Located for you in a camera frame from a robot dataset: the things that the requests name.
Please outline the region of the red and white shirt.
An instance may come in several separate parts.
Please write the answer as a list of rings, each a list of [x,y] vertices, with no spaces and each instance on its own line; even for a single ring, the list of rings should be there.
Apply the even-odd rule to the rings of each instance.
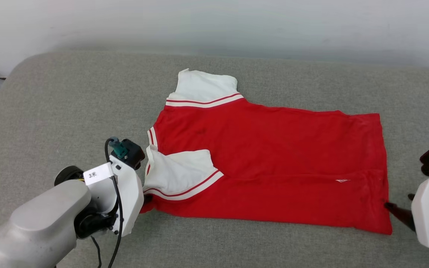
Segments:
[[[142,213],[392,233],[377,113],[258,105],[232,76],[185,69],[147,134]]]

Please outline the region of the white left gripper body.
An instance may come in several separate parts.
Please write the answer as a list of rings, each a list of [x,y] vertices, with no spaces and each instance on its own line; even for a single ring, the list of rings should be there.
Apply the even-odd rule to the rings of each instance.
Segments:
[[[121,199],[121,207],[116,210],[118,218],[115,220],[113,232],[118,231],[121,236],[131,234],[134,223],[144,203],[142,182],[136,171],[114,156],[109,156],[112,163],[114,178]],[[112,211],[117,204],[117,194],[111,178],[88,185],[92,200],[101,213]]]

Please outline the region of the white paper label tag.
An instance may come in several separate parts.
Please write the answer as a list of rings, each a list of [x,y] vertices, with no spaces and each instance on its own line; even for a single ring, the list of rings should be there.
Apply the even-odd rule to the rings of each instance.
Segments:
[[[85,185],[92,185],[111,178],[114,175],[112,163],[107,162],[90,170],[84,171],[82,176]]]

